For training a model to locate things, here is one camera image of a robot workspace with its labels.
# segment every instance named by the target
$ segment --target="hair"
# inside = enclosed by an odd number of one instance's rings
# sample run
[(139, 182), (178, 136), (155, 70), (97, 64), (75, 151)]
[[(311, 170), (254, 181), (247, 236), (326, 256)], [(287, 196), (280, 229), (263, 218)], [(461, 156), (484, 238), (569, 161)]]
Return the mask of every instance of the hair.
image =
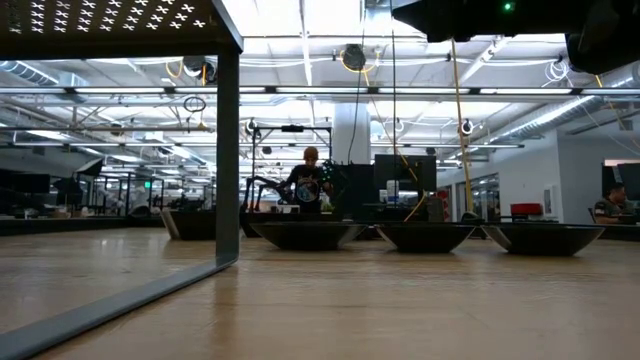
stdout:
[(318, 149), (316, 149), (313, 146), (310, 146), (310, 147), (304, 149), (303, 159), (304, 160), (309, 160), (309, 159), (318, 160)]
[(618, 190), (622, 190), (624, 189), (624, 184), (623, 183), (615, 183), (613, 185), (611, 185), (611, 187), (609, 188), (609, 194), (611, 194), (614, 191), (618, 191)]

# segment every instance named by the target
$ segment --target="wooden floor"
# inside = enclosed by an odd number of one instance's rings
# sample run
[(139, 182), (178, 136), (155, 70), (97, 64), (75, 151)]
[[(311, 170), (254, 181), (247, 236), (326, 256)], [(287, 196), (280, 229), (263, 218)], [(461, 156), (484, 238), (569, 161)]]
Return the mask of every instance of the wooden floor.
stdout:
[(164, 229), (0, 238), (0, 333), (210, 260), (214, 242)]
[(243, 244), (242, 260), (40, 359), (635, 359), (640, 244), (576, 258), (335, 253)]

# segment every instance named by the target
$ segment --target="person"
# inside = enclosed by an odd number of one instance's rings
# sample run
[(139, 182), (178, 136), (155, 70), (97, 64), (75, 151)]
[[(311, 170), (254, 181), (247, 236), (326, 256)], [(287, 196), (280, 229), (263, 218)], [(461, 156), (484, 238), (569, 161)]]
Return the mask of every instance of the person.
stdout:
[(331, 184), (323, 179), (322, 169), (316, 167), (318, 149), (308, 147), (304, 150), (304, 165), (297, 165), (284, 182), (284, 187), (295, 185), (294, 201), (300, 206), (301, 213), (320, 213), (320, 189), (329, 196), (332, 193)]
[(622, 224), (621, 216), (633, 215), (633, 206), (627, 201), (624, 184), (614, 184), (608, 195), (593, 207), (596, 223), (601, 225)]

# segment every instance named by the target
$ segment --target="t-shirt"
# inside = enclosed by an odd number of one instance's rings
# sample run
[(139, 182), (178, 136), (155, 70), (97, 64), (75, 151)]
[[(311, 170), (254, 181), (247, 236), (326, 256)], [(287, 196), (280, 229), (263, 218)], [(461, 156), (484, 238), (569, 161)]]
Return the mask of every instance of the t-shirt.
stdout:
[(611, 202), (611, 200), (604, 198), (596, 203), (593, 207), (593, 215), (595, 216), (620, 216), (623, 214), (633, 213), (632, 207), (629, 204), (618, 205)]
[(320, 188), (324, 184), (320, 168), (298, 165), (291, 171), (287, 183), (296, 187), (295, 201), (300, 212), (320, 212)]

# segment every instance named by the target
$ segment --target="man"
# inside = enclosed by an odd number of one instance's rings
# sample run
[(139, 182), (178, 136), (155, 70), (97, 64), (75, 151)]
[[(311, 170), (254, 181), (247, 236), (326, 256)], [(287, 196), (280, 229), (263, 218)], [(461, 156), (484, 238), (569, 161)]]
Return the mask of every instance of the man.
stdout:
[(304, 151), (304, 165), (298, 165), (291, 170), (291, 175), (285, 187), (295, 185), (295, 203), (300, 206), (301, 213), (320, 213), (320, 188), (331, 195), (331, 184), (323, 180), (322, 170), (316, 167), (318, 149), (308, 147)]
[(633, 206), (627, 201), (624, 184), (616, 183), (609, 190), (609, 195), (596, 203), (593, 216), (598, 224), (615, 225), (624, 223), (620, 218), (624, 215), (633, 215)]

